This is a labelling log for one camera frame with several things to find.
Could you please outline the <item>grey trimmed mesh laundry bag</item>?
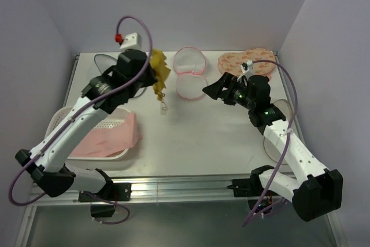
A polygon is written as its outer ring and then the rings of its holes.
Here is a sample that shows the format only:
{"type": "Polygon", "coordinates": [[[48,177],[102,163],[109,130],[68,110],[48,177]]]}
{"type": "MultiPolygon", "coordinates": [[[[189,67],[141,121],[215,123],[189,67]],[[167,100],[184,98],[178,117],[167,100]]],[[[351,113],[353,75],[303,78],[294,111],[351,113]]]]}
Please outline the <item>grey trimmed mesh laundry bag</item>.
{"type": "MultiPolygon", "coordinates": [[[[118,54],[113,53],[97,53],[94,55],[93,62],[99,73],[103,74],[109,67],[117,64],[118,56],[119,56],[118,54]]],[[[140,98],[147,90],[146,87],[141,87],[133,91],[133,89],[130,88],[130,86],[127,86],[124,89],[128,90],[131,93],[134,93],[132,95],[133,99],[140,98]]]]}

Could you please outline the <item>yellow bra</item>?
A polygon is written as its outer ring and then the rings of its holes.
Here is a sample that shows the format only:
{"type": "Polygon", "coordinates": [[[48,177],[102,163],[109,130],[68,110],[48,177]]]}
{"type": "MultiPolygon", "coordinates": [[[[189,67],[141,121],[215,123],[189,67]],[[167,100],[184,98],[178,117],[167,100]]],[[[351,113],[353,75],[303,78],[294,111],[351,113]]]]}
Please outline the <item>yellow bra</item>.
{"type": "Polygon", "coordinates": [[[153,49],[150,59],[150,66],[154,70],[157,81],[152,85],[153,91],[157,96],[157,100],[161,104],[161,114],[167,113],[168,107],[164,101],[166,88],[165,82],[171,72],[167,65],[167,57],[161,50],[153,49]]]}

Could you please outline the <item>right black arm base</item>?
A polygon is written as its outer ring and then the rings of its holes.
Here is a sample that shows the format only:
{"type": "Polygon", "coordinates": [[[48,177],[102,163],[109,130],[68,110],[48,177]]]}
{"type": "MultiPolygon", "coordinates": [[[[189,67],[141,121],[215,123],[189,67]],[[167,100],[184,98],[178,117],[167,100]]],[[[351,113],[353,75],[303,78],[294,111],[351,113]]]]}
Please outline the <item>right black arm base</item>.
{"type": "MultiPolygon", "coordinates": [[[[261,183],[257,180],[256,174],[251,174],[249,178],[233,179],[231,184],[227,186],[227,189],[232,190],[235,198],[255,197],[255,200],[248,201],[248,206],[250,209],[253,209],[263,191],[261,183]]],[[[266,195],[259,203],[255,213],[272,205],[274,196],[276,196],[276,193],[272,191],[267,191],[266,195]]]]}

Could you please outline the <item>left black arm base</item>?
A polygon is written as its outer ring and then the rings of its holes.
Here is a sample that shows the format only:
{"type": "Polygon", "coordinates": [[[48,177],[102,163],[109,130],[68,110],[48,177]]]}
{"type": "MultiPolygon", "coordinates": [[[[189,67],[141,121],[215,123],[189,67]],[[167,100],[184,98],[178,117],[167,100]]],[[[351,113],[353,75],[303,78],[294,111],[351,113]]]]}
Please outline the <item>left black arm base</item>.
{"type": "Polygon", "coordinates": [[[120,202],[130,200],[131,187],[132,184],[124,182],[107,185],[99,193],[81,191],[78,196],[78,202],[90,203],[90,215],[96,222],[102,224],[123,223],[129,219],[131,212],[120,202]],[[125,218],[116,222],[107,221],[119,209],[126,212],[125,218]]]}

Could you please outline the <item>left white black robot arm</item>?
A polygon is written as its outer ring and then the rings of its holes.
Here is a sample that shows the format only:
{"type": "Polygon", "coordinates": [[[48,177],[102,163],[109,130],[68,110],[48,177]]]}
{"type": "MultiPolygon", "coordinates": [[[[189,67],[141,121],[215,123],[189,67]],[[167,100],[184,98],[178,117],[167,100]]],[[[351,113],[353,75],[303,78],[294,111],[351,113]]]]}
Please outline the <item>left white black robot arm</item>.
{"type": "Polygon", "coordinates": [[[45,195],[57,197],[68,190],[79,190],[99,200],[110,198],[113,181],[103,170],[73,168],[66,164],[67,158],[118,106],[126,104],[142,87],[157,82],[155,67],[160,55],[158,50],[150,54],[135,49],[120,53],[115,65],[90,80],[70,113],[43,142],[17,152],[16,160],[45,195]]]}

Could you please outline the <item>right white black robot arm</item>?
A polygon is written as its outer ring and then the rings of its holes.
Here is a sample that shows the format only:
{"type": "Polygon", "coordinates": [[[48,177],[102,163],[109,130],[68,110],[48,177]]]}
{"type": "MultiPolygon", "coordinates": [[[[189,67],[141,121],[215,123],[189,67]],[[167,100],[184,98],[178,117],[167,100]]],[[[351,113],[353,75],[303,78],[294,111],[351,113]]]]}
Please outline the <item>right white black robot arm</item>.
{"type": "Polygon", "coordinates": [[[246,108],[251,124],[280,152],[295,175],[283,175],[277,166],[256,168],[249,178],[251,192],[265,196],[272,191],[282,196],[306,222],[341,207],[343,176],[315,158],[290,128],[285,115],[271,102],[266,76],[252,75],[246,82],[239,82],[236,76],[224,73],[202,91],[214,100],[246,108]]]}

